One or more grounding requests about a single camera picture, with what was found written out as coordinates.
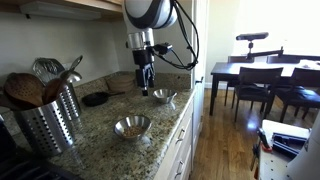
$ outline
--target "window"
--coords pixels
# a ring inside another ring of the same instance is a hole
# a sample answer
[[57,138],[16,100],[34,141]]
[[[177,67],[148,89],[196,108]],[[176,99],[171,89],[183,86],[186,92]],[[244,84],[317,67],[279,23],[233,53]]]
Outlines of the window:
[[[317,0],[239,0],[235,36],[269,32],[254,40],[252,52],[320,56],[320,2]],[[236,41],[234,54],[248,53],[248,41]]]

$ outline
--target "table leg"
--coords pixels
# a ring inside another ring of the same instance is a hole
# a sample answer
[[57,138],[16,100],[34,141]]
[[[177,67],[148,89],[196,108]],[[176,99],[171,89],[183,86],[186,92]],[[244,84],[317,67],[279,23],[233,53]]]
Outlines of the table leg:
[[211,87],[211,101],[210,101],[210,116],[212,116],[213,108],[214,108],[214,100],[217,97],[218,92],[218,78],[216,75],[212,75],[212,87]]

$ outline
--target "dining chair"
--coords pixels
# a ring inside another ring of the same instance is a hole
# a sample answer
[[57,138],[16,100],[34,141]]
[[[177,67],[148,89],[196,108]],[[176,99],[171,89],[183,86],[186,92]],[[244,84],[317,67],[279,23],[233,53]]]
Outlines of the dining chair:
[[267,56],[267,63],[268,64],[274,64],[274,63],[286,63],[286,64],[299,64],[300,59],[294,56],[275,56],[275,55],[270,55]]
[[[254,59],[247,59],[247,56],[228,56],[228,63],[253,63]],[[228,98],[228,90],[229,87],[235,87],[236,85],[239,85],[239,80],[238,79],[233,79],[227,82],[227,87],[226,87],[226,93],[224,97],[224,106],[227,104],[227,98]],[[235,97],[235,91],[233,91],[233,96],[232,96],[232,105],[231,108],[233,108],[234,105],[234,97]]]
[[[281,64],[299,64],[300,63],[300,59],[295,57],[295,56],[276,56],[276,55],[270,55],[267,56],[267,63],[268,64],[277,64],[277,63],[281,63]],[[288,84],[282,84],[281,80],[279,81],[279,83],[277,84],[276,88],[287,88],[290,89],[291,85]],[[296,89],[304,89],[302,86],[296,86]],[[300,107],[295,107],[296,110],[294,112],[294,117],[296,117],[298,115],[299,109]]]
[[296,89],[295,86],[320,87],[320,71],[313,69],[295,68],[289,80],[291,88],[279,88],[276,96],[283,103],[280,122],[283,122],[288,106],[305,107],[306,111],[302,116],[305,118],[309,108],[320,108],[320,96],[313,90]]
[[[282,70],[283,68],[240,68],[240,84],[235,87],[235,93],[237,96],[236,112],[234,117],[235,122],[237,121],[240,100],[261,102],[262,105],[260,112],[264,111],[263,118],[266,118],[267,112],[271,109],[271,105],[275,97],[275,87],[280,79]],[[264,86],[246,85],[248,83],[271,84],[272,88],[268,90],[268,88]]]

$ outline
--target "utensil holder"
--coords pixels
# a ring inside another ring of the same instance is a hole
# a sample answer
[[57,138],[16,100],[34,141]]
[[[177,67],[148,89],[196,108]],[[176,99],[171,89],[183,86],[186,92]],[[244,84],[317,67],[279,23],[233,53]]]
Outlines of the utensil holder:
[[51,157],[73,144],[69,120],[60,101],[57,99],[38,108],[13,112],[22,133],[37,155]]
[[80,116],[81,109],[71,83],[65,85],[63,92],[60,94],[60,99],[69,120]]

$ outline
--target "shelf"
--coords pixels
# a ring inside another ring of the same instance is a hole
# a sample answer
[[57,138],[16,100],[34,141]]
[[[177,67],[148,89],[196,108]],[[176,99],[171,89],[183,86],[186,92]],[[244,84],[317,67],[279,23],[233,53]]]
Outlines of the shelf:
[[[21,13],[19,6],[34,0],[0,0],[0,12]],[[68,7],[100,12],[98,21],[122,20],[122,0],[39,0]]]

